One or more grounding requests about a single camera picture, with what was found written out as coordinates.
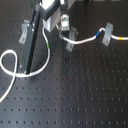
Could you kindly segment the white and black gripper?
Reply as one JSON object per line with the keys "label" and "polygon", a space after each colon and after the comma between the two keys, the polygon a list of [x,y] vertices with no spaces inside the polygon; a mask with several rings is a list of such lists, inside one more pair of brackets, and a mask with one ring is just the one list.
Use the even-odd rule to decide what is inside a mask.
{"label": "white and black gripper", "polygon": [[66,13],[75,1],[76,0],[29,0],[30,7],[33,10],[39,11],[43,25],[49,32],[53,30],[60,19],[61,31],[67,32],[70,29],[69,15]]}

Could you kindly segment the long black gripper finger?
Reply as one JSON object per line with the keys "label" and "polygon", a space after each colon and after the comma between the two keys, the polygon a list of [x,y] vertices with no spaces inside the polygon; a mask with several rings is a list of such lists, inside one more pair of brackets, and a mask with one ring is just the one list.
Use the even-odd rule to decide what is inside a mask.
{"label": "long black gripper finger", "polygon": [[40,7],[39,5],[36,5],[32,11],[32,18],[29,22],[29,25],[27,26],[27,37],[23,52],[23,72],[25,74],[30,73],[39,22],[40,22]]}

